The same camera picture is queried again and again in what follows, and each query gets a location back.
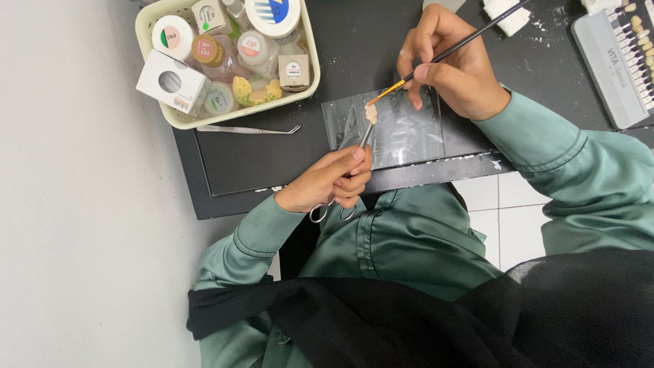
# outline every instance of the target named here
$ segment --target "scissor handle ring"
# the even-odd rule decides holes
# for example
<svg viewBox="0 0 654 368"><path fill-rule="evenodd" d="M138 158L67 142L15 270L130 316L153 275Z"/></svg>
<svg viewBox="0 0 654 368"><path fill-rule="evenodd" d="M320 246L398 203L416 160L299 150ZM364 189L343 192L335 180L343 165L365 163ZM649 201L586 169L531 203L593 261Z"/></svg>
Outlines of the scissor handle ring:
<svg viewBox="0 0 654 368"><path fill-rule="evenodd" d="M323 213L322 216L320 216L320 218L317 219L317 220L314 220L314 219L313 219L313 212L314 212L315 210L319 210L321 207L329 207L330 204L327 204L327 203L318 203L317 205L313 206L313 208L311 208L311 211L309 212L309 220L310 220L312 223L319 223L319 222L321 222L322 220L324 220L325 217L327 216L327 211L325 211L325 213Z"/></svg>
<svg viewBox="0 0 654 368"><path fill-rule="evenodd" d="M352 216L354 216L354 213L356 212L356 205L354 205L354 208L352 209L352 213L350 213L350 215L347 216L346 218L343 218L343 210L344 209L345 209L345 207L341 207L341 214L339 216L340 216L341 220L347 221L347 220L351 219Z"/></svg>

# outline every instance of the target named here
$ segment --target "right hand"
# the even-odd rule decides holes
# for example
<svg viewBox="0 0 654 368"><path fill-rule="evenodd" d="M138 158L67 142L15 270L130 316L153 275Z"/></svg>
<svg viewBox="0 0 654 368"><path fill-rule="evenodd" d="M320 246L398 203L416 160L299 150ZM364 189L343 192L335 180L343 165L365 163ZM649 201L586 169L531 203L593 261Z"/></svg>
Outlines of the right hand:
<svg viewBox="0 0 654 368"><path fill-rule="evenodd" d="M436 88L457 114L473 120L490 119L508 105L511 95L495 79L481 36L440 63L430 64L434 55L474 31L441 5L431 4L424 9L418 26L407 34L397 63L402 78L414 73L415 78L406 82L404 89L416 110L422 107L419 90L423 84ZM411 64L418 57L424 64L414 71Z"/></svg>

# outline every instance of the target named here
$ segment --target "black desk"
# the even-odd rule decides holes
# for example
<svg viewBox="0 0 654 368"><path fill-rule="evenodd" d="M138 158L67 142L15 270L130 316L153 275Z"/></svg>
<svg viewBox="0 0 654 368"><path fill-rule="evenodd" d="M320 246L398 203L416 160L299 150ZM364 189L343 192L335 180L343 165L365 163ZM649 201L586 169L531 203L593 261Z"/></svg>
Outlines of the black desk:
<svg viewBox="0 0 654 368"><path fill-rule="evenodd" d="M327 153L320 104L393 84L399 49L420 19L422 0L306 3L322 73L318 90L306 100L226 124L274 130L302 125L302 129L292 136L173 129L198 219L251 210L273 192L272 187L290 183ZM457 14L479 28L489 21L480 3L468 0ZM579 1L537 0L527 7L533 19L516 36L508 39L498 29L483 36L497 79L582 129L613 130L570 33L572 21L585 14ZM443 117L447 158L373 172L366 192L514 170L470 121L447 106ZM654 128L646 126L653 122L648 119L622 133L654 147ZM212 185L216 183L234 193L215 196Z"/></svg>

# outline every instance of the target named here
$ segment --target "blue striped label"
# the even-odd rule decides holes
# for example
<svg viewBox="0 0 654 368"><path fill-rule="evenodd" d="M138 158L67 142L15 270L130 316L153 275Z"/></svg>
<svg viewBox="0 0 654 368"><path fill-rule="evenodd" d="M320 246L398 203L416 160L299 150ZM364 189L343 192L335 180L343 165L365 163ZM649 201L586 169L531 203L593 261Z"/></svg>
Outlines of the blue striped label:
<svg viewBox="0 0 654 368"><path fill-rule="evenodd" d="M288 0L259 0L254 7L259 18L270 24L281 23L288 15Z"/></svg>

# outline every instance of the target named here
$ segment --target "hand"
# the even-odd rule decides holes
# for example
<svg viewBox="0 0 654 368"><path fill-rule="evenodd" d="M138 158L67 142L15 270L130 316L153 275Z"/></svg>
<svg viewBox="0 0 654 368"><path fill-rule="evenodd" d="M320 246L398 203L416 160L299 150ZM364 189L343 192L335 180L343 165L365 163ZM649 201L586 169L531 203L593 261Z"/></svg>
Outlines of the hand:
<svg viewBox="0 0 654 368"><path fill-rule="evenodd" d="M499 114L509 104L509 95L495 79L491 61L481 37L446 57L440 63L429 64L475 28L441 5L428 5L418 27L407 34L398 57L398 73L402 78L413 71L415 78L406 82L407 98L416 110L422 107L420 87L436 88L445 102L462 117L487 120ZM412 68L414 59L423 63Z"/></svg>
<svg viewBox="0 0 654 368"><path fill-rule="evenodd" d="M370 180L372 153L353 145L331 152L313 164L299 178L275 194L275 202L289 212L311 211L319 203L328 203L331 196L345 208L352 208L359 201L359 194ZM343 175L350 173L351 178Z"/></svg>

